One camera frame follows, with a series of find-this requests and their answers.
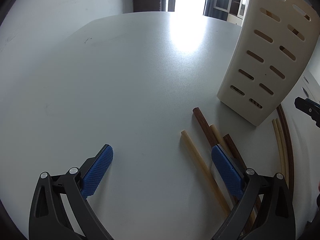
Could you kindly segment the cream utensil holder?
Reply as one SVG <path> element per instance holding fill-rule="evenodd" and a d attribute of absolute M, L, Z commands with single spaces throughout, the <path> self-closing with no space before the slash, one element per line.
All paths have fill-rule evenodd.
<path fill-rule="evenodd" d="M 284 100 L 319 36 L 319 15 L 304 0 L 249 0 L 217 98 L 254 126 Z"/>

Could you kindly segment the dark blue curtain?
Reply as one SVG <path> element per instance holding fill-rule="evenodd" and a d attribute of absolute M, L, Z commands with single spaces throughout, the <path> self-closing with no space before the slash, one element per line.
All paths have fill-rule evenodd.
<path fill-rule="evenodd" d="M 220 19 L 220 11 L 215 9 L 215 0 L 205 0 L 203 15 Z"/>

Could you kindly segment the light bamboo chopstick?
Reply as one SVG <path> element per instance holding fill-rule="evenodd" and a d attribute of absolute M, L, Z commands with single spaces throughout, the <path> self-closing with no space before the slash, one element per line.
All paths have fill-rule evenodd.
<path fill-rule="evenodd" d="M 230 209 L 223 193 L 221 192 L 216 180 L 214 179 L 208 166 L 204 162 L 202 156 L 200 155 L 199 151 L 195 147 L 194 143 L 192 142 L 192 140 L 189 137 L 186 130 L 183 130 L 181 132 L 181 138 L 182 138 L 183 142 L 185 143 L 185 145 L 191 155 L 191 158 L 193 159 L 193 163 L 200 170 L 204 179 L 207 181 L 209 188 L 211 189 L 211 191 L 215 195 L 218 203 L 220 204 L 220 206 L 225 214 L 225 217 L 228 217 L 228 215 L 231 212 L 231 209 Z"/>
<path fill-rule="evenodd" d="M 226 142 L 224 141 L 222 135 L 220 134 L 220 132 L 218 131 L 217 127 L 212 124 L 210 125 L 210 129 L 212 130 L 215 138 L 217 139 L 217 142 L 221 145 L 221 147 L 224 149 L 224 151 L 229 155 L 232 156 Z"/>
<path fill-rule="evenodd" d="M 272 120 L 272 125 L 278 145 L 281 174 L 284 176 L 287 186 L 289 186 L 289 160 L 287 156 L 287 145 L 285 142 L 284 131 L 278 118 Z"/>

